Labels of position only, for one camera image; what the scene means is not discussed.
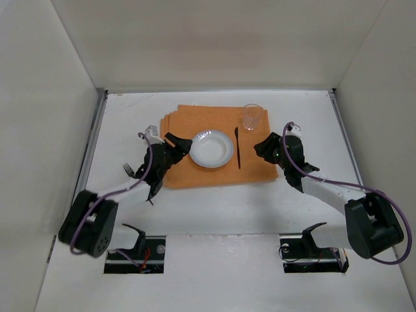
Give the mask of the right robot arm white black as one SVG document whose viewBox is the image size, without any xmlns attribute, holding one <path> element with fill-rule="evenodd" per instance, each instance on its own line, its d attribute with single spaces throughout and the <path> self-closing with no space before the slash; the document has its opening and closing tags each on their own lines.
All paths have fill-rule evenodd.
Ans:
<svg viewBox="0 0 416 312">
<path fill-rule="evenodd" d="M 296 135 L 271 133 L 254 150 L 258 157 L 278 165 L 292 188 L 319 199 L 344 216 L 340 226 L 321 222 L 305 229 L 302 234 L 307 252 L 348 248 L 364 259 L 381 263 L 378 254 L 406 241 L 404 254 L 391 264 L 408 258 L 413 243 L 410 225 L 398 205 L 383 192 L 324 178 L 319 168 L 306 162 L 302 141 Z"/>
</svg>

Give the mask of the black plastic fork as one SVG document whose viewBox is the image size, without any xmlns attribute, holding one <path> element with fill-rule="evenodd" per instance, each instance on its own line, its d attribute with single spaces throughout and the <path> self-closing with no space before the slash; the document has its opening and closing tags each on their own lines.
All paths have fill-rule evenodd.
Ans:
<svg viewBox="0 0 416 312">
<path fill-rule="evenodd" d="M 135 172 L 134 172 L 134 170 L 130 167 L 130 165 L 129 165 L 128 163 L 124 163 L 124 164 L 122 165 L 122 167 L 123 167 L 124 171 L 126 172 L 126 174 L 127 174 L 129 177 L 134 177 L 134 176 L 135 176 Z"/>
</svg>

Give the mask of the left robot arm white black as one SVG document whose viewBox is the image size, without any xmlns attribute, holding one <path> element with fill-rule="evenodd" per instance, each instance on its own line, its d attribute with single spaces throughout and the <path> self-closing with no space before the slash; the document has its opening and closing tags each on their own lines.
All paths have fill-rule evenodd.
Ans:
<svg viewBox="0 0 416 312">
<path fill-rule="evenodd" d="M 137 170 L 123 165 L 128 182 L 101 192 L 84 189 L 76 195 L 58 232 L 58 240 L 69 246 L 72 254 L 98 258 L 108 249 L 125 252 L 142 247 L 144 232 L 119 224 L 118 211 L 150 202 L 162 189 L 169 169 L 189 154 L 192 140 L 171 133 L 161 138 L 155 126 L 138 137 L 147 150 Z"/>
</svg>

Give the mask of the white round plate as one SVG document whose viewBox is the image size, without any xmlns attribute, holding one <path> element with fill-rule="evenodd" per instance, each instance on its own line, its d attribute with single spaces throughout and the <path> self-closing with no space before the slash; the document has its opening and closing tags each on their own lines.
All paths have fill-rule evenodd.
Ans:
<svg viewBox="0 0 416 312">
<path fill-rule="evenodd" d="M 219 168 L 231 160 L 233 152 L 233 142 L 225 133 L 205 130 L 192 139 L 189 155 L 201 167 Z"/>
</svg>

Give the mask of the orange cloth placemat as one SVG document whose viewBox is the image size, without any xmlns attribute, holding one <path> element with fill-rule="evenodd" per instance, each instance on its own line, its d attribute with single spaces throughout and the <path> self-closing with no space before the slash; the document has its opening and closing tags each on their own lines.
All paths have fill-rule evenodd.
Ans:
<svg viewBox="0 0 416 312">
<path fill-rule="evenodd" d="M 254 130 L 242 126 L 242 107 L 209 107 L 179 105 L 178 109 L 165 115 L 161 120 L 161 136 L 167 132 L 185 139 L 192 139 L 201 131 L 219 130 L 240 148 L 240 157 L 232 159 L 220 168 L 204 168 L 197 165 L 190 156 L 185 156 L 168 170 L 163 184 L 171 189 L 212 187 L 272 181 L 278 177 L 274 164 L 258 157 L 254 146 L 270 134 L 268 111 L 261 110 L 260 120 Z"/>
</svg>

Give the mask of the black plastic knife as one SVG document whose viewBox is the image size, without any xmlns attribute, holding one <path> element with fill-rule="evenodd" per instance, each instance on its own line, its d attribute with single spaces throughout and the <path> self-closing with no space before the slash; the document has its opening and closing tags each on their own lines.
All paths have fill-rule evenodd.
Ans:
<svg viewBox="0 0 416 312">
<path fill-rule="evenodd" d="M 239 146 L 239 128 L 236 127 L 234 130 L 235 139 L 236 139 L 236 149 L 237 149 L 237 163 L 239 170 L 241 169 L 241 154 L 240 154 L 240 146 Z"/>
</svg>

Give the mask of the clear plastic cup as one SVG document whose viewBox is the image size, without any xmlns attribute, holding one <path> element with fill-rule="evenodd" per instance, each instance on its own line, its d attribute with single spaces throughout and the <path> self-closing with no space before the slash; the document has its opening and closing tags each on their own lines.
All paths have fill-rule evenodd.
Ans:
<svg viewBox="0 0 416 312">
<path fill-rule="evenodd" d="M 250 103 L 243 107 L 242 125 L 245 129 L 252 131 L 259 125 L 264 109 L 257 104 Z"/>
</svg>

